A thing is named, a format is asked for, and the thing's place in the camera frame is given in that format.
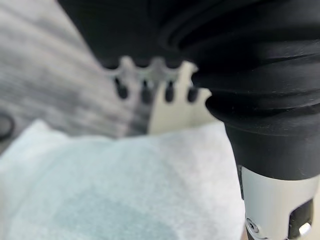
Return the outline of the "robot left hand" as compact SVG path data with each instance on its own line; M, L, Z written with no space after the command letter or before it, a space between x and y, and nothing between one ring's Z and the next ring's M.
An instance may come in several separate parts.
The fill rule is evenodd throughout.
M251 240L299 240L320 181L317 0L61 0L97 61L196 65L233 150Z

